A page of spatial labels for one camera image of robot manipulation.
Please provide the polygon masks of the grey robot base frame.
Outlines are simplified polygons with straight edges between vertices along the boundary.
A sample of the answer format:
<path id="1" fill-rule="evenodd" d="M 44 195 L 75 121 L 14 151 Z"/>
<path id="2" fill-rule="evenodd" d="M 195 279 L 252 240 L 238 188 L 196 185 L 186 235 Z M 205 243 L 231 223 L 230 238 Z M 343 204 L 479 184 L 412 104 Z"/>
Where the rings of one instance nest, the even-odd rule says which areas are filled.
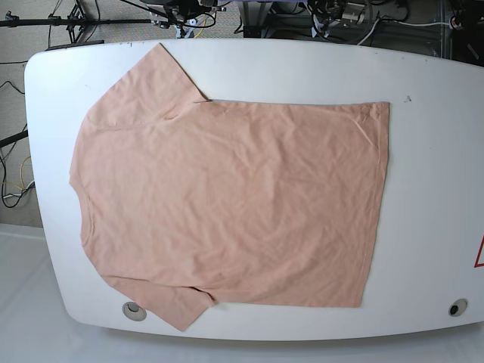
<path id="1" fill-rule="evenodd" d="M 240 15 L 237 33 L 255 39 L 312 37 L 305 1 L 236 1 Z"/>

